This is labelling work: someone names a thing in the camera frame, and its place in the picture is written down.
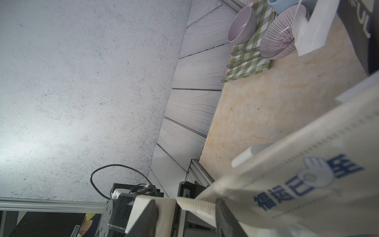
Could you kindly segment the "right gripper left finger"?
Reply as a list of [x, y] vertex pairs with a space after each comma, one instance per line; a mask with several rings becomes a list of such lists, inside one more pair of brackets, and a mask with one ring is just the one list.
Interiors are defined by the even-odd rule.
[[155, 237], [158, 217], [155, 199], [136, 198], [125, 229], [126, 237]]

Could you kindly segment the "blue bag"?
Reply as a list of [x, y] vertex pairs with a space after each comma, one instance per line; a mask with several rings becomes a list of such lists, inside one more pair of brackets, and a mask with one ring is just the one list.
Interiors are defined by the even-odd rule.
[[177, 204], [215, 226], [217, 206], [244, 234], [376, 237], [379, 234], [379, 75], [342, 103]]

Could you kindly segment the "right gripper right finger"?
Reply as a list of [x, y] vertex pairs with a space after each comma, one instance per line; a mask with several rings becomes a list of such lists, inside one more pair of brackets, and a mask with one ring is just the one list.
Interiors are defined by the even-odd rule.
[[218, 237], [248, 237], [222, 198], [216, 199], [215, 219]]

